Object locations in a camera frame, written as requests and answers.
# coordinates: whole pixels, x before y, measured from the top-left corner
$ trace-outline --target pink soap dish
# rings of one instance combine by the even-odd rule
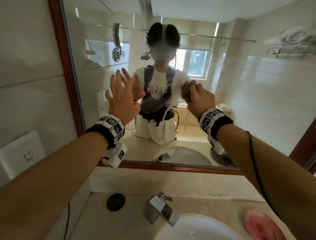
[[[286,240],[278,225],[268,215],[255,209],[245,214],[245,227],[256,240]]]

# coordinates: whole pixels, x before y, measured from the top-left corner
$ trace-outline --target shower curtain rod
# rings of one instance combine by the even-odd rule
[[[214,37],[207,35],[197,35],[197,34],[188,34],[188,33],[179,33],[180,35],[186,36],[196,36],[196,37],[210,37],[210,38],[218,38],[218,39],[228,39],[228,40],[238,40],[238,41],[247,41],[247,42],[256,42],[256,40],[242,39],[242,38],[229,38],[229,37]]]

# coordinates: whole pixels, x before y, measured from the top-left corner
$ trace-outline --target white sink basin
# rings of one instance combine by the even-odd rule
[[[164,224],[154,240],[242,240],[227,225],[198,214],[182,214],[174,227]]]
[[[162,162],[184,164],[184,165],[203,165],[211,166],[211,161],[203,154],[196,150],[185,148],[185,147],[172,147],[161,149],[155,153],[154,159],[157,159],[160,155],[169,153],[171,157],[163,160]]]

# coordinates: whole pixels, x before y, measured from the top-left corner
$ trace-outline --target black hair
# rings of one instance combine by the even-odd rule
[[[162,24],[154,23],[147,33],[147,44],[149,47],[154,46],[157,42],[161,42]],[[178,48],[180,46],[180,34],[177,28],[168,24],[166,28],[166,43],[171,47]]]

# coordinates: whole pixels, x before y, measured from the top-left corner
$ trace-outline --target round makeup mirror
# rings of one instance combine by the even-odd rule
[[[113,24],[113,41],[116,47],[122,48],[124,44],[123,26],[120,23]]]

